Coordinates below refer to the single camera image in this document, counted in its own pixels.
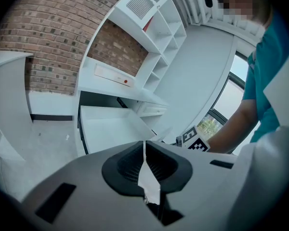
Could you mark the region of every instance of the gray floor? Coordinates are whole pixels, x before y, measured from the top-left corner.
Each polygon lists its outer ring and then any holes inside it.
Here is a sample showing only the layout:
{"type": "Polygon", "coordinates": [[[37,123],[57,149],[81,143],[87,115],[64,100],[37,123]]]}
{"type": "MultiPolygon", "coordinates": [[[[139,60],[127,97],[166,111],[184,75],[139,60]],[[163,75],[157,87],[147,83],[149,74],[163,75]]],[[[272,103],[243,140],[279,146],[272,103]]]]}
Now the gray floor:
{"type": "Polygon", "coordinates": [[[25,162],[0,158],[1,188],[18,201],[77,158],[72,121],[34,121],[25,162]]]}

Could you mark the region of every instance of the window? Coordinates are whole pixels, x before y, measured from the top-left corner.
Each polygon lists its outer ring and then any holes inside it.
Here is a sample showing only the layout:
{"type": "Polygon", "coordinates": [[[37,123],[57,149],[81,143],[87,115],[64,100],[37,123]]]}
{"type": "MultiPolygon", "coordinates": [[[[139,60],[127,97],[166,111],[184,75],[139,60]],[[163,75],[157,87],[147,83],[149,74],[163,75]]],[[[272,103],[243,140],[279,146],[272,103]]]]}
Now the window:
{"type": "MultiPolygon", "coordinates": [[[[224,87],[213,104],[212,108],[197,125],[197,128],[202,132],[204,138],[208,140],[216,134],[227,120],[233,115],[241,104],[245,80],[248,71],[247,58],[236,52],[231,70],[224,87]]],[[[235,149],[234,154],[238,154],[243,145],[249,143],[254,131],[235,149]]]]}

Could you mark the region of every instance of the brick wall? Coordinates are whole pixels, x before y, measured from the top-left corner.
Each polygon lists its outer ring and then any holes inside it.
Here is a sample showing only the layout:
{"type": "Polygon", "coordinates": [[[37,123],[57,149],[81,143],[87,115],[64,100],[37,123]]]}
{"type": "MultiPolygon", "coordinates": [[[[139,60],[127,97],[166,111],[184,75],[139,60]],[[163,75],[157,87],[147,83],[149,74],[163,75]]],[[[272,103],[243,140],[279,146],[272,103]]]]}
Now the brick wall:
{"type": "Polygon", "coordinates": [[[18,0],[0,25],[0,51],[33,53],[27,90],[73,95],[95,30],[118,0],[18,0]]]}
{"type": "Polygon", "coordinates": [[[106,20],[88,56],[136,76],[148,52],[127,32],[106,20]]]}

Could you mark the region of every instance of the window pane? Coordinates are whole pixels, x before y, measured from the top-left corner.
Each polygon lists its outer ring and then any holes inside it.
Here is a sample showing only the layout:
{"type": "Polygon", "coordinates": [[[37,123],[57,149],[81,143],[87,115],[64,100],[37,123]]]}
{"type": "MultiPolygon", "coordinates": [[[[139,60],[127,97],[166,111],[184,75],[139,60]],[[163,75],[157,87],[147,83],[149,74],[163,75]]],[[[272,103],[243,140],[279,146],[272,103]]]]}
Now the window pane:
{"type": "Polygon", "coordinates": [[[245,60],[235,55],[235,58],[232,62],[230,72],[234,73],[236,76],[241,78],[243,81],[246,81],[247,70],[249,65],[245,60]]]}
{"type": "Polygon", "coordinates": [[[206,114],[206,116],[197,125],[197,128],[204,136],[204,139],[208,140],[222,128],[222,124],[211,115],[206,114]]]}
{"type": "Polygon", "coordinates": [[[243,93],[242,88],[229,80],[213,108],[229,119],[241,104],[243,93]]]}

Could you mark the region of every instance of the man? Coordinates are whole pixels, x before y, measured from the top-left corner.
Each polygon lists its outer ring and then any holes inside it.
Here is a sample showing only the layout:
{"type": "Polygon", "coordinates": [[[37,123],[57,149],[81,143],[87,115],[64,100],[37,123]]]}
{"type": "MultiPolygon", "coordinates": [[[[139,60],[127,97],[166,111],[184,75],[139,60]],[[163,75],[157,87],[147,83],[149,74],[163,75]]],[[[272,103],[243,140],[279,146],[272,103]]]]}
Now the man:
{"type": "Polygon", "coordinates": [[[253,130],[261,125],[250,142],[279,127],[278,119],[263,90],[277,74],[289,56],[289,30],[281,15],[268,0],[219,0],[230,12],[261,24],[266,32],[255,52],[248,58],[248,74],[243,100],[226,124],[208,143],[210,152],[226,153],[238,146],[253,130]]]}

